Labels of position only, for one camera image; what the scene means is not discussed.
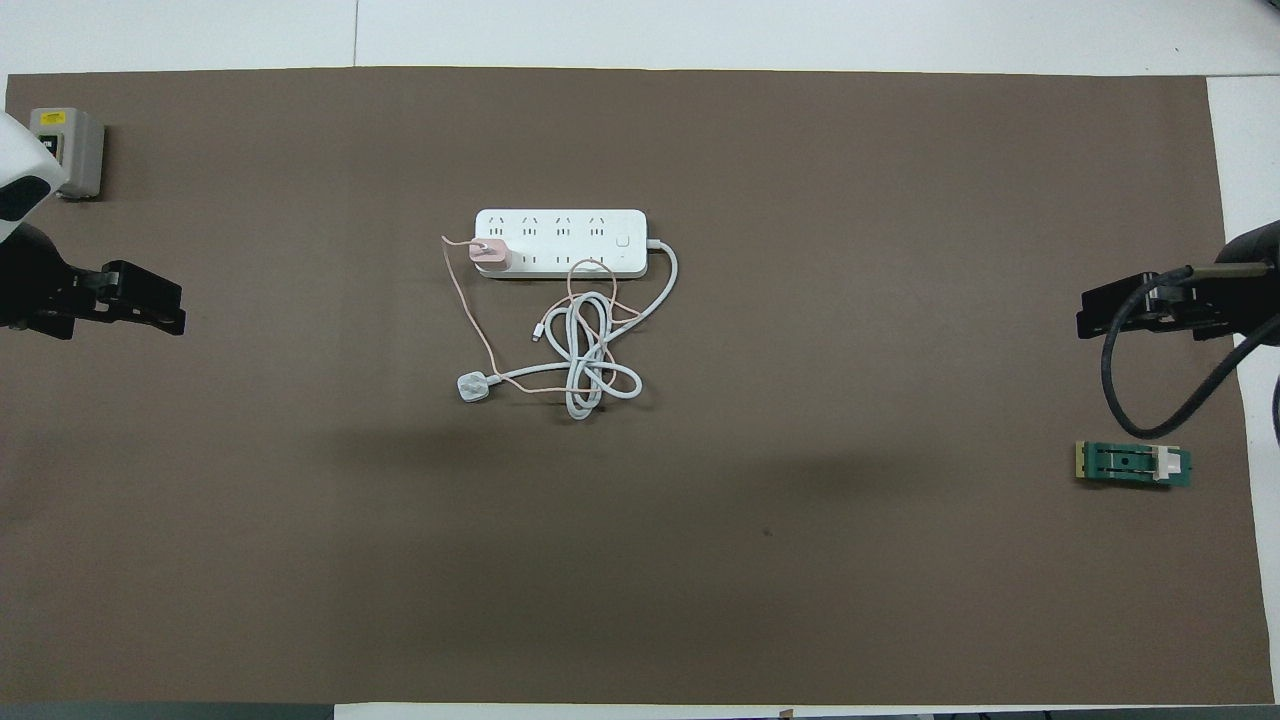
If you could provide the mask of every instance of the brown mat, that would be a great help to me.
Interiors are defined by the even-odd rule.
[[[1193,487],[1071,477],[1124,439],[1080,291],[1221,243],[1199,78],[13,77],[36,105],[109,127],[104,201],[36,224],[191,316],[0,338],[0,700],[1272,700],[1234,380],[1170,438]],[[434,238],[485,206],[649,213],[684,274],[617,345],[641,398],[458,400]],[[558,283],[462,277],[552,359]],[[1229,346],[1126,336],[1117,382],[1151,420]]]

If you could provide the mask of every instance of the white floor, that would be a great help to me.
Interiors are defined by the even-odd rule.
[[[349,65],[1219,76],[1210,79],[1210,108],[1224,240],[1280,217],[1280,10],[1262,0],[0,3],[0,108],[8,76],[17,73]],[[1272,678],[1280,688],[1280,448],[1267,406],[1277,372],[1274,348],[1239,370]],[[338,716],[639,720],[780,710],[370,705],[342,706]],[[929,710],[940,708],[895,711]],[[797,715],[859,711],[888,708],[814,707]]]

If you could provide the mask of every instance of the pink plug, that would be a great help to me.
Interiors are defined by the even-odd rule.
[[[467,246],[471,261],[480,268],[493,270],[506,270],[511,266],[511,256],[507,252],[507,243],[495,237],[477,237]]]

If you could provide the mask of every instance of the power outlet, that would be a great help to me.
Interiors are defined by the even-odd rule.
[[[475,237],[507,243],[506,269],[476,266],[499,279],[564,279],[588,258],[618,278],[643,277],[649,266],[649,225],[640,210],[508,210],[476,213]],[[573,277],[608,277],[599,265],[579,265]]]

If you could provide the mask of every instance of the gray box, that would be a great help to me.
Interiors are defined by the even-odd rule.
[[[76,108],[36,108],[27,126],[70,176],[58,196],[97,197],[102,188],[102,123]]]

